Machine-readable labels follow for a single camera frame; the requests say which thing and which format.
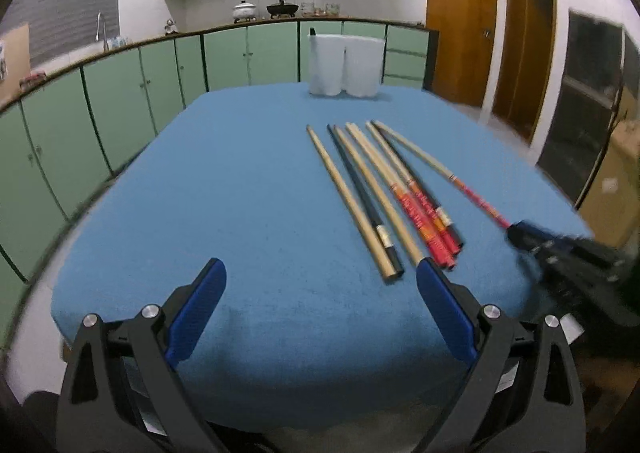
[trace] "wall cabinet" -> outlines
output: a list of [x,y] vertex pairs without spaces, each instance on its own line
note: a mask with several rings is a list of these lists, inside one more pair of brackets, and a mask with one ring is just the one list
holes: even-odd
[[341,34],[341,21],[301,21],[300,22],[300,81],[309,78],[309,33],[316,29],[317,34]]
[[175,40],[175,55],[180,76],[182,99],[185,106],[207,92],[202,68],[202,48],[200,36],[190,36]]
[[156,136],[137,49],[84,67],[95,124],[111,168],[116,170]]
[[110,171],[95,136],[80,70],[22,100],[35,156],[66,216],[71,217]]
[[19,104],[0,115],[0,245],[26,277],[66,224],[42,177]]
[[297,38],[295,22],[206,34],[209,90],[298,81]]
[[26,285],[0,255],[0,348],[6,344],[16,306]]
[[149,107],[160,133],[184,109],[173,40],[140,48]]

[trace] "white pot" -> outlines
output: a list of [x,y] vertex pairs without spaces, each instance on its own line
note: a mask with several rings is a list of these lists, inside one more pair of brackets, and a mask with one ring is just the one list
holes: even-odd
[[234,22],[241,19],[256,19],[258,16],[258,8],[253,3],[247,3],[242,0],[234,7]]

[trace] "doorway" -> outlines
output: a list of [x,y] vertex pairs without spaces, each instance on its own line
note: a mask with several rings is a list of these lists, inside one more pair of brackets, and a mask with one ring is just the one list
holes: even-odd
[[545,99],[556,34],[556,0],[507,0],[500,78],[492,113],[531,142]]
[[426,25],[438,30],[433,92],[482,106],[494,51],[498,0],[427,0]]

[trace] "wooden stick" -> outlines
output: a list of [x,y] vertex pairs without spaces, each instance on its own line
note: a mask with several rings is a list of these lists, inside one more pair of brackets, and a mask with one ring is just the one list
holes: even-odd
[[378,269],[380,270],[380,274],[382,274],[382,277],[385,280],[395,278],[397,276],[397,273],[388,256],[386,255],[384,247],[382,247],[380,240],[369,224],[367,216],[364,214],[364,212],[356,202],[356,199],[353,197],[353,194],[351,194],[351,191],[347,187],[347,184],[345,184],[342,176],[340,176],[340,172],[336,168],[334,162],[331,160],[331,157],[329,157],[329,154],[324,149],[324,146],[322,145],[322,142],[320,142],[320,139],[316,135],[316,132],[309,125],[306,126],[306,131],[311,137],[311,141],[313,141],[314,146],[316,146],[316,150],[318,150],[318,154],[322,159],[322,163],[324,163],[324,167],[329,172],[329,175],[333,179],[338,193],[342,197],[342,200],[344,200],[344,203],[347,205],[347,208],[351,213],[351,216],[353,217],[353,220],[356,223],[356,226],[360,231],[365,243],[367,244],[367,247],[369,247],[373,259],[376,262]]
[[409,191],[412,192],[413,196],[418,201],[418,204],[420,204],[420,207],[422,207],[425,214],[430,219],[431,224],[433,224],[433,227],[435,227],[444,245],[453,256],[457,255],[460,252],[459,246],[456,245],[456,242],[453,241],[453,238],[451,238],[451,235],[447,232],[447,228],[442,223],[442,220],[440,220],[433,206],[427,200],[427,197],[425,197],[422,191],[420,191],[420,186],[418,186],[417,182],[411,176],[411,173],[409,173],[407,171],[407,168],[402,165],[402,162],[400,162],[398,156],[386,143],[386,140],[382,137],[382,135],[380,135],[378,129],[370,122],[366,122],[365,126],[371,132],[373,138],[377,141],[377,143],[380,144],[380,147],[386,153],[386,156],[391,161],[391,163],[395,166],[399,175],[402,177],[402,179],[404,179],[404,183],[409,187]]
[[396,274],[398,275],[398,277],[402,276],[402,274],[404,274],[404,268],[402,267],[402,262],[400,261],[398,252],[394,247],[393,241],[389,237],[389,232],[388,230],[386,230],[385,223],[382,221],[382,218],[380,218],[378,210],[373,204],[369,193],[362,183],[362,180],[360,179],[356,168],[354,168],[351,160],[349,159],[349,156],[344,149],[344,146],[342,145],[340,140],[338,140],[338,136],[335,134],[335,129],[337,129],[337,126],[334,126],[334,128],[332,129],[331,125],[328,124],[326,125],[326,129],[331,135],[332,140],[334,141],[335,147],[338,150],[338,154],[340,154],[340,159],[342,159],[342,163],[344,164],[344,168],[347,170],[347,173],[351,177],[351,182],[353,182],[356,193],[360,198],[360,203],[362,204],[364,212],[369,219],[369,224],[371,224],[371,227],[377,234],[382,247],[385,248],[386,255],[389,257],[391,265],[394,266]]
[[453,172],[450,169],[445,168],[440,162],[435,160],[431,155],[427,152],[423,151],[420,147],[416,146],[407,138],[404,138],[398,132],[392,130],[388,126],[385,126],[382,122],[376,120],[374,124],[377,128],[383,129],[392,136],[396,141],[402,144],[405,148],[414,152],[418,157],[424,160],[429,166],[434,168],[438,173],[440,173],[444,178],[446,178],[449,182],[455,185],[460,191],[462,191],[469,200],[471,200],[476,206],[481,208],[485,213],[487,213],[490,217],[492,217],[495,222],[502,228],[508,229],[511,224],[500,214],[498,211],[492,207],[492,205],[484,200],[480,195],[473,192],[468,186],[460,180],[458,177],[453,175]]
[[456,229],[456,226],[453,223],[453,220],[451,220],[451,218],[449,217],[449,214],[447,213],[447,211],[444,210],[444,207],[442,207],[442,204],[438,201],[436,196],[433,194],[433,191],[431,191],[427,187],[427,185],[420,178],[420,175],[418,175],[416,171],[411,167],[411,165],[406,161],[406,159],[402,157],[402,154],[398,151],[398,148],[396,148],[396,146],[394,145],[393,141],[391,140],[391,137],[382,130],[378,130],[378,133],[382,136],[384,140],[386,140],[386,143],[389,145],[389,148],[393,150],[393,152],[396,154],[396,157],[398,157],[398,160],[406,168],[409,174],[414,178],[415,182],[418,184],[418,187],[420,188],[420,191],[422,191],[422,193],[427,198],[429,203],[433,206],[433,209],[438,214],[438,217],[440,218],[444,226],[447,227],[447,231],[449,231],[451,238],[453,238],[454,242],[456,242],[456,245],[459,246],[460,249],[462,249],[462,247],[465,245],[465,240],[460,235],[460,232],[458,232],[458,230]]
[[376,177],[367,167],[367,164],[366,162],[364,162],[362,155],[360,155],[356,147],[353,146],[346,134],[337,126],[335,127],[335,133],[340,139],[342,145],[346,148],[349,155],[351,155],[353,162],[355,162],[356,166],[358,166],[359,170],[362,173],[362,176],[364,176],[364,179],[367,181],[367,184],[369,184],[369,187],[373,191],[373,194],[378,199],[378,202],[380,202],[380,205],[386,213],[386,217],[391,222],[391,225],[393,226],[398,239],[402,242],[402,246],[404,246],[404,249],[409,255],[409,258],[411,259],[413,264],[417,266],[424,259],[424,253],[420,250],[420,247],[418,247],[417,243],[415,243],[414,237],[412,237],[411,233],[406,228],[405,223],[402,221],[402,217],[398,214],[396,208],[391,203],[391,200],[389,200],[380,184],[378,184]]
[[355,124],[347,124],[347,130],[351,133],[351,136],[356,140],[360,147],[364,150],[364,153],[369,157],[369,160],[373,166],[378,170],[386,184],[391,189],[392,193],[402,206],[404,213],[414,223],[414,227],[420,233],[424,243],[429,248],[429,252],[433,259],[440,267],[447,267],[453,269],[456,266],[456,262],[451,256],[451,253],[447,250],[442,240],[437,236],[433,226],[426,215],[422,212],[422,209],[418,205],[417,201],[409,194],[407,187],[402,184],[398,174],[393,171],[391,166],[385,162],[384,157],[380,155],[378,150],[369,142],[369,139],[360,131]]

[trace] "door frame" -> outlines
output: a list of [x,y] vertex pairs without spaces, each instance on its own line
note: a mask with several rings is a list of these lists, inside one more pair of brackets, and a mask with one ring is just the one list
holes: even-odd
[[[498,99],[497,91],[498,91],[498,89],[500,87],[500,81],[504,77],[504,75],[503,75],[503,71],[504,71],[503,62],[504,62],[504,51],[506,50],[506,45],[505,45],[504,42],[507,39],[506,27],[507,27],[507,18],[509,17],[509,7],[511,5],[510,1],[511,0],[507,0],[506,16],[505,16],[505,23],[504,23],[504,27],[505,27],[504,39],[503,39],[503,45],[502,45],[502,54],[500,55],[500,73],[498,74],[498,81],[497,81],[496,87],[495,87],[496,94],[494,96],[494,103],[492,104],[492,107],[491,107],[491,111],[492,112],[494,111],[495,103],[496,103],[496,101]],[[552,68],[552,64],[553,64],[554,53],[556,52],[556,28],[558,26],[558,0],[552,0],[552,3],[553,3],[553,14],[552,14],[552,24],[551,24],[551,52],[549,53],[549,61],[548,61],[547,66],[546,66],[545,93],[543,94],[542,99],[540,100],[540,104],[538,105],[538,113],[536,113],[536,119],[535,119],[535,122],[533,123],[533,129],[531,130],[531,135],[529,135],[529,139],[526,140],[526,143],[529,146],[531,146],[531,143],[533,141],[533,137],[536,134],[536,128],[538,127],[538,122],[540,121],[540,114],[542,113],[542,106],[545,104],[546,92],[548,90],[549,79],[551,77],[551,68]]]

